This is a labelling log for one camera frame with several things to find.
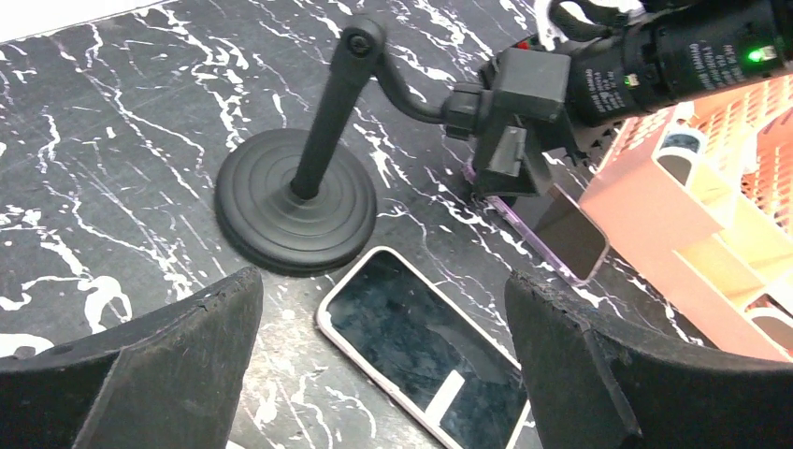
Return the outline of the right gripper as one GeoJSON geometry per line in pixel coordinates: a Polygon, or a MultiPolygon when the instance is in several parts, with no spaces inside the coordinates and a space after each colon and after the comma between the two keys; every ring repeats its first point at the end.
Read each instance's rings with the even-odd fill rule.
{"type": "Polygon", "coordinates": [[[471,162],[477,196],[541,196],[553,177],[544,155],[562,149],[587,159],[566,102],[572,59],[508,48],[493,60],[490,83],[458,83],[442,107],[447,136],[476,139],[471,162]]]}

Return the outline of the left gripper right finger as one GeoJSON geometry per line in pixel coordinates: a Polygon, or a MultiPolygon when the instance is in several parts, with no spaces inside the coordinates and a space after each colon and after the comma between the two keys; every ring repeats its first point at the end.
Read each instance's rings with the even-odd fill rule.
{"type": "Polygon", "coordinates": [[[516,270],[504,300],[545,448],[788,448],[792,367],[692,345],[516,270]]]}

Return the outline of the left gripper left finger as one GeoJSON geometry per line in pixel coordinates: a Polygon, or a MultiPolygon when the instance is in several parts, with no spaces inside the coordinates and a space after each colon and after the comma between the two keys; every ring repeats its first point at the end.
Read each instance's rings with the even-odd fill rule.
{"type": "Polygon", "coordinates": [[[1,361],[5,448],[223,448],[263,312],[246,267],[183,300],[1,361]]]}

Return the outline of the phone with purple clear case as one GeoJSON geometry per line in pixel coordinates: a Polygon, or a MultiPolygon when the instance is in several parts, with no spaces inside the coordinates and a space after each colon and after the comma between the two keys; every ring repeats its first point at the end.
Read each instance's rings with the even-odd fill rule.
{"type": "Polygon", "coordinates": [[[602,229],[547,172],[532,180],[489,173],[479,182],[471,161],[463,175],[474,195],[505,220],[554,272],[572,286],[588,283],[611,249],[602,229]]]}

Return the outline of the phone with pink case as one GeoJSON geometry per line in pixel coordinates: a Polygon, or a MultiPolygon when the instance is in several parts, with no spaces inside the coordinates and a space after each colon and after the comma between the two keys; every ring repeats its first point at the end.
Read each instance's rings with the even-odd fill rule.
{"type": "Polygon", "coordinates": [[[396,250],[366,252],[316,323],[444,447],[516,447],[530,411],[519,363],[396,250]]]}

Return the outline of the black round phone stand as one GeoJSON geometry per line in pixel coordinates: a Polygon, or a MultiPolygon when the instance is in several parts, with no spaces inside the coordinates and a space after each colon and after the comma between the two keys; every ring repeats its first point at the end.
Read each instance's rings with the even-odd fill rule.
{"type": "Polygon", "coordinates": [[[256,134],[223,161],[215,209],[229,242],[255,264],[288,276],[313,276],[354,260],[377,217],[367,169],[340,141],[365,86],[376,80],[388,101],[421,123],[440,124],[452,138],[482,131],[491,94],[459,83],[442,104],[419,101],[386,48],[384,25],[353,15],[342,30],[309,130],[256,134]]]}

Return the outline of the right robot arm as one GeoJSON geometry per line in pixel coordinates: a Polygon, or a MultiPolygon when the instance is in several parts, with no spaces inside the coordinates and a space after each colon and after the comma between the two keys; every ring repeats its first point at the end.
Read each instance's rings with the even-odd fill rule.
{"type": "Polygon", "coordinates": [[[445,101],[450,138],[476,138],[481,196],[535,196],[551,184],[544,154],[586,162],[604,131],[628,118],[788,74],[788,1],[646,1],[631,18],[582,4],[580,22],[549,8],[561,35],[532,34],[497,53],[476,84],[445,101]]]}

